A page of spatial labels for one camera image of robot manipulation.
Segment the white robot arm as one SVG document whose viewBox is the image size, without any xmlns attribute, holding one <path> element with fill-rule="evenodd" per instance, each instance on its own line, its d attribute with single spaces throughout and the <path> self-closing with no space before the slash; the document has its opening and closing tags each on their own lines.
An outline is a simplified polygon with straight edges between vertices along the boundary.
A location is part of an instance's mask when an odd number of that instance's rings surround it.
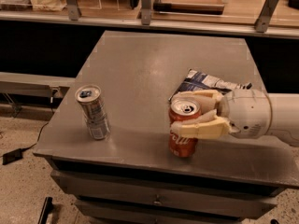
<svg viewBox="0 0 299 224">
<path fill-rule="evenodd" d="M 182 137 L 218 139 L 230 134 L 239 139 L 274 135 L 282 142 L 299 145 L 299 95 L 236 89 L 183 91 L 170 107 L 185 119 L 170 130 Z"/>
</svg>

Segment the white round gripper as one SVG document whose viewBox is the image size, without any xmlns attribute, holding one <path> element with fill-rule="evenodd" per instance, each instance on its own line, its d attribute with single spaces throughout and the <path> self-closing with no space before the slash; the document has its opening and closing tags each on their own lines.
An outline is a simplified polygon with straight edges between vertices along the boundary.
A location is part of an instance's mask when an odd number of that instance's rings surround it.
<svg viewBox="0 0 299 224">
<path fill-rule="evenodd" d="M 171 100 L 177 98 L 191 98 L 207 112 L 196 119 L 175 121 L 170 130 L 181 137 L 213 140 L 230 133 L 236 138 L 258 138 L 271 124 L 270 101 L 262 91 L 237 89 L 224 96 L 216 90 L 180 91 Z"/>
</svg>

